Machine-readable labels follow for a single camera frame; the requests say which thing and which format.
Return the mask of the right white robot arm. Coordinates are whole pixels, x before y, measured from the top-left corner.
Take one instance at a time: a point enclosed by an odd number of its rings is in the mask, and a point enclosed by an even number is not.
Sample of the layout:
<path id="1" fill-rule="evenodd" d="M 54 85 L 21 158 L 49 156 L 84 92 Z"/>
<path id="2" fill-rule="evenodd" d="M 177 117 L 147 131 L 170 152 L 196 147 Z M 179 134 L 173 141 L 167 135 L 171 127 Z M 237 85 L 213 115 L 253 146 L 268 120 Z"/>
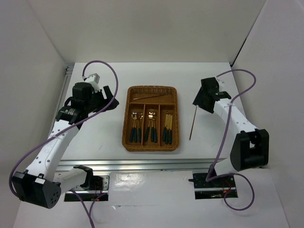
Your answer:
<path id="1" fill-rule="evenodd" d="M 193 104 L 211 114 L 217 114 L 226 124 L 219 152 L 223 149 L 228 132 L 235 136 L 229 156 L 220 162 L 214 161 L 209 169 L 206 180 L 212 186 L 222 183 L 226 175 L 262 167 L 269 162 L 268 131 L 254 126 L 233 102 L 228 92 L 220 91 L 220 84 L 215 77 L 201 80 Z"/>

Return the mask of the gold spoon pile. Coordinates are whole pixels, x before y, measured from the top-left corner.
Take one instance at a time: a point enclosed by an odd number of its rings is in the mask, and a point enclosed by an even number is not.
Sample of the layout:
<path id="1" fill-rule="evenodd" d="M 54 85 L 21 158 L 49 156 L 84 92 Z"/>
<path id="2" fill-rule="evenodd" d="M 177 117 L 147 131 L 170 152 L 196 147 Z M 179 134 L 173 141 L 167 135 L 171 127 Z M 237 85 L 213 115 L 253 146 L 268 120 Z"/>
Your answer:
<path id="1" fill-rule="evenodd" d="M 138 134 L 137 134 L 137 112 L 134 112 L 134 142 L 138 142 Z"/>

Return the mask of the gold knife pile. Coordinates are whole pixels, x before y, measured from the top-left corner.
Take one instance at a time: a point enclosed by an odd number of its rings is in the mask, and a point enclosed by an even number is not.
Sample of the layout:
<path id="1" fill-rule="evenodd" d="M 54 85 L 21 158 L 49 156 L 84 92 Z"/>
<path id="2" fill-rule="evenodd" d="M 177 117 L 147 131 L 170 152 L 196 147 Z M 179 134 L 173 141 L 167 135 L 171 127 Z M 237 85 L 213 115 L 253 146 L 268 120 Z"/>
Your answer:
<path id="1" fill-rule="evenodd" d="M 163 139 L 164 142 L 166 141 L 167 126 L 168 126 L 168 118 L 169 118 L 169 114 L 166 113 L 166 116 L 165 116 L 165 124 L 164 124 L 164 129 L 163 129 L 163 136 L 162 136 L 162 139 Z"/>
<path id="2" fill-rule="evenodd" d="M 171 120 L 171 115 L 168 114 L 168 121 L 167 121 L 167 127 L 166 127 L 167 132 L 166 132 L 166 140 L 165 140 L 166 144 L 168 144 L 168 141 L 169 141 L 170 120 Z"/>

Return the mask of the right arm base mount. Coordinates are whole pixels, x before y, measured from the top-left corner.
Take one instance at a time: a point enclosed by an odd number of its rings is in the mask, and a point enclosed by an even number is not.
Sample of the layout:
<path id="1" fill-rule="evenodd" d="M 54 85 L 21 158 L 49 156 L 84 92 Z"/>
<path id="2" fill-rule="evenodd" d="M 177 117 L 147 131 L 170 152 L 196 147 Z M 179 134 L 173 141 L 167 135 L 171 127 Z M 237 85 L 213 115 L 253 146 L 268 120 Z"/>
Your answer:
<path id="1" fill-rule="evenodd" d="M 231 176 L 206 181 L 207 173 L 194 173 L 188 179 L 193 183 L 196 200 L 223 199 L 227 193 L 227 198 L 237 198 L 237 188 L 234 178 Z"/>

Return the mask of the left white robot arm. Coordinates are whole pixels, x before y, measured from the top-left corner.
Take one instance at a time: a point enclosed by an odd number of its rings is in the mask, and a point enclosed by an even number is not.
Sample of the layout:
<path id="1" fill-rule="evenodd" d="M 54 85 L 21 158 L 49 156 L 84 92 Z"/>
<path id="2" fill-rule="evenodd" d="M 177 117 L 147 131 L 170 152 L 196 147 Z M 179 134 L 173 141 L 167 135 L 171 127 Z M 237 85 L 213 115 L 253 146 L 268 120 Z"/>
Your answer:
<path id="1" fill-rule="evenodd" d="M 34 161 L 23 172 L 17 171 L 12 175 L 17 197 L 21 201 L 51 209 L 61 194 L 74 187 L 90 189 L 94 185 L 94 175 L 89 167 L 76 165 L 58 177 L 55 172 L 82 124 L 101 112 L 115 109 L 118 104 L 109 86 L 100 89 L 95 82 L 76 83 L 72 96 L 65 101 L 55 117 L 47 143 L 40 147 Z"/>

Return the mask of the gold spoon green handle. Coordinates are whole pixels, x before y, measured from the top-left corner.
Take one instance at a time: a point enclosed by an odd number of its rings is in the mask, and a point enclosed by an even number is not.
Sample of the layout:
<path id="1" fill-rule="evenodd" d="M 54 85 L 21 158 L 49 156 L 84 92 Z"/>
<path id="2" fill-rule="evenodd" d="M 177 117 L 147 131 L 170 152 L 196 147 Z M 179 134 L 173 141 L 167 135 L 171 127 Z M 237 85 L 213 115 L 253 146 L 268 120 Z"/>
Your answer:
<path id="1" fill-rule="evenodd" d="M 132 120 L 133 120 L 133 125 L 132 125 L 132 129 L 131 129 L 131 134 L 130 134 L 130 142 L 134 142 L 134 112 L 132 112 Z"/>
<path id="2" fill-rule="evenodd" d="M 139 142 L 142 142 L 142 118 L 143 118 L 143 113 L 138 113 L 137 119 L 138 119 L 138 133 L 139 133 Z"/>

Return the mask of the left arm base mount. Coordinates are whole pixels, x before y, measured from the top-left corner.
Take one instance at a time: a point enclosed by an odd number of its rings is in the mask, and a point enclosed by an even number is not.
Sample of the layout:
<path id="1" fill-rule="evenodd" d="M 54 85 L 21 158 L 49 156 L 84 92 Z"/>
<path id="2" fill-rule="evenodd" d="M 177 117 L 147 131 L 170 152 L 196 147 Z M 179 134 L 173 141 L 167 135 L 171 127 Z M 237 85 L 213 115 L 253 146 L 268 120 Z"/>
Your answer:
<path id="1" fill-rule="evenodd" d="M 93 202 L 94 200 L 108 201 L 109 183 L 109 174 L 94 173 L 92 179 L 90 180 L 90 186 L 88 188 L 75 186 L 72 191 L 77 193 L 84 202 Z"/>

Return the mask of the copper chopstick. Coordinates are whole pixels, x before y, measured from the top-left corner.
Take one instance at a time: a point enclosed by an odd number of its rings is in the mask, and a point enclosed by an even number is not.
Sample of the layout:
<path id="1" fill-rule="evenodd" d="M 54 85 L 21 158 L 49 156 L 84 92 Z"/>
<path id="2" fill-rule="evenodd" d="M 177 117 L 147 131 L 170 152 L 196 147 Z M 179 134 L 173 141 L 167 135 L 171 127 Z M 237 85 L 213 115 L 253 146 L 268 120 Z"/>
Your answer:
<path id="1" fill-rule="evenodd" d="M 138 98 L 134 98 L 133 100 L 135 101 L 135 100 L 141 100 L 141 99 L 147 99 L 147 98 L 154 98 L 154 97 L 159 97 L 159 96 L 164 96 L 164 95 L 169 95 L 169 93 L 138 97 Z"/>
<path id="2" fill-rule="evenodd" d="M 189 140 L 191 140 L 191 137 L 192 137 L 193 128 L 194 128 L 194 124 L 195 124 L 196 113 L 197 113 L 197 108 L 198 108 L 198 106 L 196 105 L 193 120 L 192 120 L 192 124 L 191 124 Z"/>

